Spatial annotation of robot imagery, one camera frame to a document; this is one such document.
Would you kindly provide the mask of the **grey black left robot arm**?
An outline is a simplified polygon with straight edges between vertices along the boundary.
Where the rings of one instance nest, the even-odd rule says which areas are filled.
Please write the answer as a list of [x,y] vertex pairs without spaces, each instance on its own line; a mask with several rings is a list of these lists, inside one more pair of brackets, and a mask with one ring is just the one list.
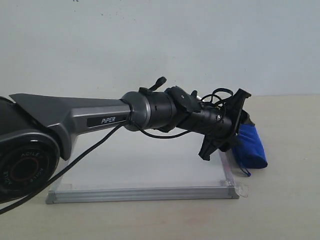
[[119,99],[12,94],[0,99],[0,201],[30,199],[56,180],[60,160],[72,155],[78,136],[119,128],[170,139],[170,131],[197,133],[204,139],[199,156],[208,161],[216,150],[238,143],[240,126],[250,123],[244,110],[251,96],[243,89],[218,88],[198,97],[178,86],[127,92]]

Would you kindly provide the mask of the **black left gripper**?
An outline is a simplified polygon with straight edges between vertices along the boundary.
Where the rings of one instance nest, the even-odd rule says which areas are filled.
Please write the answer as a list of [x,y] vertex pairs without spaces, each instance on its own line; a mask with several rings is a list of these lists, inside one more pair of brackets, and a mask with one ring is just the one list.
[[221,125],[219,129],[222,129],[227,120],[230,120],[224,135],[213,129],[204,135],[198,154],[203,160],[209,160],[210,155],[218,149],[226,152],[232,146],[237,145],[239,142],[237,135],[241,124],[255,126],[249,113],[243,110],[246,99],[251,96],[249,92],[241,88],[235,93],[228,88],[217,88],[211,94],[207,94],[200,99],[200,103],[204,107],[220,111],[216,115],[216,122],[212,124],[213,127]]

